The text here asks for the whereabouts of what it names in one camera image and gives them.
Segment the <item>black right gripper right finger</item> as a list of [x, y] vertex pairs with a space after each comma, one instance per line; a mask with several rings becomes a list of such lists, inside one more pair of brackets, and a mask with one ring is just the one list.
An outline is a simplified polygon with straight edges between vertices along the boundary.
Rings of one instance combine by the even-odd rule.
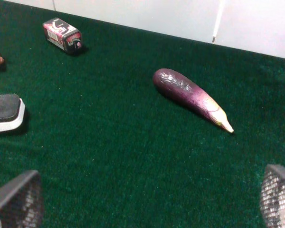
[[260, 193], [260, 211], [268, 228], [285, 228], [285, 167], [266, 166]]

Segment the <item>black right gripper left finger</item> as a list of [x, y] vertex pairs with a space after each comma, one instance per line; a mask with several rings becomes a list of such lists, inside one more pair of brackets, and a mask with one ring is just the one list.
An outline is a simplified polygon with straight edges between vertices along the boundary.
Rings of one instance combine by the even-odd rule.
[[39, 228], [44, 215], [41, 176], [28, 170], [0, 187], [0, 228]]

